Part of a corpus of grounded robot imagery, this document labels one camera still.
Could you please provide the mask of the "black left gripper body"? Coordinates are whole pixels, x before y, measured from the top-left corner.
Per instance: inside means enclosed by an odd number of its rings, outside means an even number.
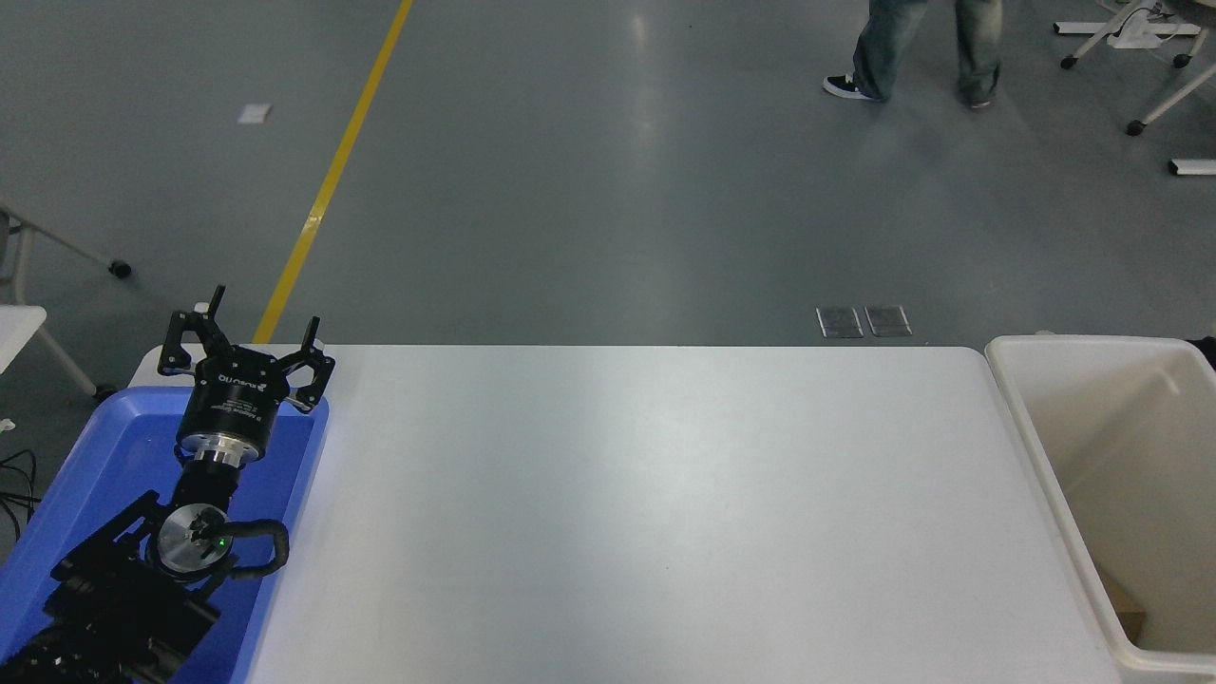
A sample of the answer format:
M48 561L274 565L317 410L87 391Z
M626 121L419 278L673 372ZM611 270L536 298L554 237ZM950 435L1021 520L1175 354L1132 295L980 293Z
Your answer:
M221 434L249 447L269 445L288 392L285 368L268 353L237 346L209 355L197 364L178 443L190 447Z

